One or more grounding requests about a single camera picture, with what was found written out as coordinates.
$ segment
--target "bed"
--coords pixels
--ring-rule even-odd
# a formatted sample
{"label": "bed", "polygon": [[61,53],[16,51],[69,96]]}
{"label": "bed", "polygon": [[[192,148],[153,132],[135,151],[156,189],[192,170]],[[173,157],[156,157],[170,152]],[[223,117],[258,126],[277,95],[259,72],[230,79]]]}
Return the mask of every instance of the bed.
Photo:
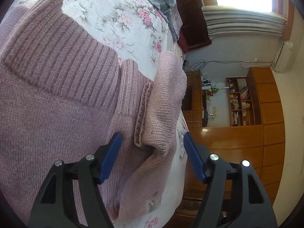
{"label": "bed", "polygon": [[[31,7],[37,0],[15,0]],[[64,0],[63,13],[75,19],[97,41],[113,48],[119,60],[137,62],[142,74],[154,79],[157,57],[162,51],[172,51],[182,65],[183,52],[173,43],[168,24],[147,0]],[[183,135],[188,130],[182,113],[178,118],[177,150],[174,155],[160,207],[137,219],[116,223],[115,227],[163,227],[181,202],[187,155]]]}

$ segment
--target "silver bolt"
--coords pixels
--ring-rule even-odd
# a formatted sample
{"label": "silver bolt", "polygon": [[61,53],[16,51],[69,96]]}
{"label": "silver bolt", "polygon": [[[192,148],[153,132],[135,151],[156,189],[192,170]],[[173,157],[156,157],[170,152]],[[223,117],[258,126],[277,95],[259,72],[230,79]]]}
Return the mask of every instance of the silver bolt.
{"label": "silver bolt", "polygon": [[246,167],[250,166],[250,163],[247,160],[243,160],[242,164],[243,164],[243,166],[246,166]]}
{"label": "silver bolt", "polygon": [[94,159],[94,155],[88,154],[88,155],[85,157],[85,159],[88,160],[88,161],[93,160],[93,159]]}
{"label": "silver bolt", "polygon": [[54,163],[55,166],[61,166],[62,165],[62,161],[61,160],[56,160]]}
{"label": "silver bolt", "polygon": [[215,160],[218,160],[219,157],[216,154],[212,154],[212,155],[210,155],[210,159],[215,161]]}

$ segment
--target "wall socket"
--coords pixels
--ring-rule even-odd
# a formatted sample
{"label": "wall socket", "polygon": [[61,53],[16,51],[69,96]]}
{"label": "wall socket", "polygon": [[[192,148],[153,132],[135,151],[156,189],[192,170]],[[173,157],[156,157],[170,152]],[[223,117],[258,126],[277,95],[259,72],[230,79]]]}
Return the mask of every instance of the wall socket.
{"label": "wall socket", "polygon": [[212,107],[212,111],[213,111],[213,117],[217,117],[217,113],[216,113],[216,107]]}

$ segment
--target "wall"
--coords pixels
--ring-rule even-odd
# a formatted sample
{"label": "wall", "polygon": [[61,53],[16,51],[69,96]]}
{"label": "wall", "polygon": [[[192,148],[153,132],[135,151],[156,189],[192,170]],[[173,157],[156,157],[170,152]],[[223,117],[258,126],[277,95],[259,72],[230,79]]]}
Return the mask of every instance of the wall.
{"label": "wall", "polygon": [[[257,58],[258,61],[261,62],[272,62],[279,46],[279,40],[280,39],[275,36],[255,34],[215,37],[212,39],[211,45],[187,54],[186,60],[189,61],[189,65],[185,70],[193,70],[193,66],[190,69],[191,65],[201,61],[201,59],[205,61],[253,61]],[[244,66],[254,64],[256,63],[245,63]],[[202,70],[202,73],[208,74],[204,76],[204,79],[210,78],[214,83],[225,83],[226,77],[246,76],[248,68],[241,68],[241,63],[208,63]],[[215,106],[217,109],[217,118],[209,118],[208,126],[229,126],[228,99],[225,89],[220,89],[210,100],[208,112],[212,113],[212,107]]]}
{"label": "wall", "polygon": [[280,225],[292,212],[304,192],[304,21],[295,9],[290,41],[294,43],[291,70],[274,77],[285,120],[285,162],[281,184],[273,205]]}

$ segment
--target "blue gripper pad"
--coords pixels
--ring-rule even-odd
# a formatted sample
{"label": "blue gripper pad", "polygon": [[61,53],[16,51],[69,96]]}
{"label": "blue gripper pad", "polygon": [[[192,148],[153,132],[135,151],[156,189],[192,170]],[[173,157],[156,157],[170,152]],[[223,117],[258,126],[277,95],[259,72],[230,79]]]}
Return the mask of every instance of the blue gripper pad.
{"label": "blue gripper pad", "polygon": [[117,158],[121,142],[123,137],[120,134],[115,133],[111,138],[108,146],[110,147],[107,154],[105,155],[103,161],[100,163],[100,175],[98,180],[100,183],[103,183],[104,180],[108,179],[111,173],[111,170],[114,166],[115,160]]}
{"label": "blue gripper pad", "polygon": [[195,177],[199,179],[202,183],[206,182],[206,175],[204,172],[204,162],[199,155],[197,148],[195,147],[195,142],[193,141],[189,132],[184,135],[184,147],[186,153],[190,159],[192,169],[194,171]]}

